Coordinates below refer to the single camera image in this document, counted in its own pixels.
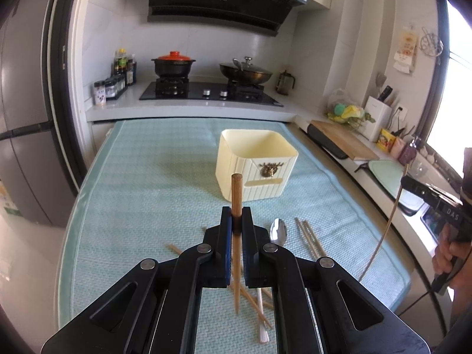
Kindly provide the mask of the person's right hand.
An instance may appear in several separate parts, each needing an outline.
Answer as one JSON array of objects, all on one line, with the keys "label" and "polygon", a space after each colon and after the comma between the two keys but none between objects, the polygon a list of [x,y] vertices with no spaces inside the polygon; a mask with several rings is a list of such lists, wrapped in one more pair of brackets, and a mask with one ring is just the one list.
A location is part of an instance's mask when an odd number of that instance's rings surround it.
[{"label": "person's right hand", "polygon": [[451,273],[452,259],[463,260],[463,267],[450,282],[450,286],[458,295],[471,295],[471,244],[466,242],[449,241],[450,226],[447,224],[440,232],[439,242],[432,258],[433,268],[437,275]]}]

